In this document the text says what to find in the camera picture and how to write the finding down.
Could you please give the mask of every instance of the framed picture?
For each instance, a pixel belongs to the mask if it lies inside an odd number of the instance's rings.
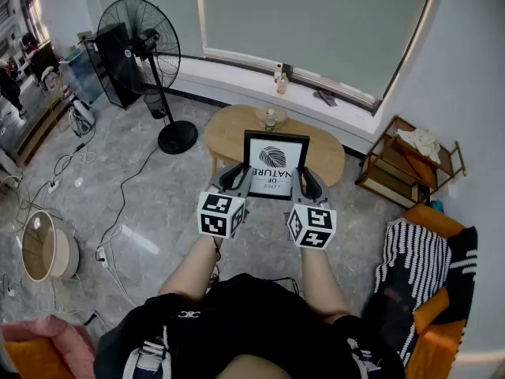
[[[244,165],[251,166],[249,196],[291,199],[293,170],[305,166],[310,137],[246,130]]]

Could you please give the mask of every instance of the black and white blanket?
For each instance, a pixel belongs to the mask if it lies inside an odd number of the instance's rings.
[[[396,350],[406,366],[418,335],[412,312],[441,287],[450,307],[434,323],[467,319],[477,269],[477,231],[445,239],[425,227],[396,220],[387,228],[383,264],[363,318]]]

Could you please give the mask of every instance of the standing fan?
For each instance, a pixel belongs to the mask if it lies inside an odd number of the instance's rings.
[[[196,127],[174,121],[163,91],[178,74],[181,51],[174,27],[159,8],[145,0],[117,0],[100,18],[96,43],[119,84],[137,94],[161,95],[170,124],[158,135],[159,147],[172,155],[191,148],[198,138]]]

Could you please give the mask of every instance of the pink cloth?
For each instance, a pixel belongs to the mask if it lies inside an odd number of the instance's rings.
[[[96,349],[83,325],[71,325],[56,316],[1,323],[5,341],[20,343],[39,337],[49,338],[76,379],[94,379]]]

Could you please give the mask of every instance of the oval table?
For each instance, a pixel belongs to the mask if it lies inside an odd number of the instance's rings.
[[[249,105],[230,105],[212,117],[204,134],[212,156],[212,174],[216,172],[218,159],[226,163],[244,161],[244,131],[262,130],[255,112],[256,108]],[[342,177],[346,157],[332,134],[294,119],[288,119],[275,132],[310,136],[305,166],[316,172],[327,186],[333,186]]]

